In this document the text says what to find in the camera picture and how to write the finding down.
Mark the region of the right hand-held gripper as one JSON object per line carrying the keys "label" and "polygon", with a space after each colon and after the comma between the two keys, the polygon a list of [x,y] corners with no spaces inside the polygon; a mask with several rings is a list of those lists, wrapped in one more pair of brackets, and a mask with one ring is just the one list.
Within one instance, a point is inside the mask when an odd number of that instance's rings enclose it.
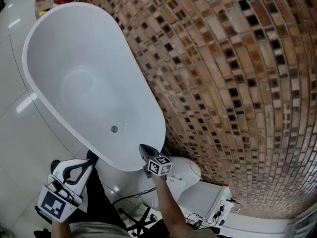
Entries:
{"label": "right hand-held gripper", "polygon": [[146,144],[140,144],[139,152],[142,160],[145,161],[143,171],[148,179],[152,175],[161,177],[171,172],[173,162],[164,154],[159,153],[157,149]]}

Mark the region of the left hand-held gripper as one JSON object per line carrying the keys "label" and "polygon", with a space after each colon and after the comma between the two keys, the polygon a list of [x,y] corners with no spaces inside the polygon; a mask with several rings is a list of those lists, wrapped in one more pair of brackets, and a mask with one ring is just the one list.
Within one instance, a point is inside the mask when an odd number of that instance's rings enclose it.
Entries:
{"label": "left hand-held gripper", "polygon": [[86,158],[52,161],[37,204],[37,213],[48,223],[64,222],[83,203],[82,192],[99,157],[88,150]]}

